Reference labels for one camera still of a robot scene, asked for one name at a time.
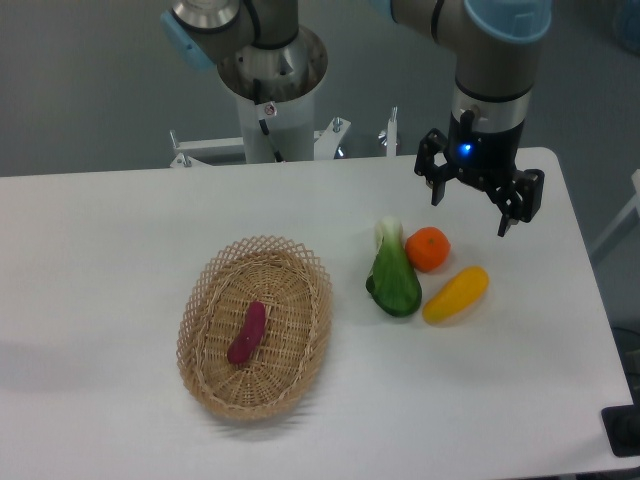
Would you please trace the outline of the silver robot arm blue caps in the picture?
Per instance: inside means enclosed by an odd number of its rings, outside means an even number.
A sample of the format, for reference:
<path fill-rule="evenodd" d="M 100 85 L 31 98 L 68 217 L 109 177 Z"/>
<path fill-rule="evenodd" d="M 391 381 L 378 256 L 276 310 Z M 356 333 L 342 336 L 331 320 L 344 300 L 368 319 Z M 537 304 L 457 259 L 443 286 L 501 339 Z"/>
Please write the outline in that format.
<path fill-rule="evenodd" d="M 516 152 L 531 98 L 547 1 L 380 1 L 377 8 L 451 50 L 455 87 L 447 132 L 421 140 L 414 170 L 438 203 L 450 180 L 486 193 L 506 232 L 538 212 L 544 175 L 519 170 Z M 294 1 L 176 1 L 165 34 L 195 69 L 215 69 L 234 95 L 250 163 L 323 157 L 314 134 L 314 95 L 326 49 L 299 20 Z"/>

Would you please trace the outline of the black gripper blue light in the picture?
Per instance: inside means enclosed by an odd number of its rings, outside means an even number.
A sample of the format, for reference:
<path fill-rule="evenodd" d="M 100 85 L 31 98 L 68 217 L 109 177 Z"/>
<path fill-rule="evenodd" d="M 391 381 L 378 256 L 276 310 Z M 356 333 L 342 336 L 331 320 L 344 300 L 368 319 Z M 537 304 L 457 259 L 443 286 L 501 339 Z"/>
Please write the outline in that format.
<path fill-rule="evenodd" d="M 419 143 L 414 173 L 431 189 L 431 204 L 445 195 L 446 183 L 455 177 L 484 190 L 501 213 L 497 235 L 504 237 L 511 226 L 529 223 L 541 207 L 545 173 L 539 169 L 518 170 L 515 157 L 524 128 L 516 127 L 463 135 L 460 122 L 450 116 L 448 139 L 431 129 Z"/>

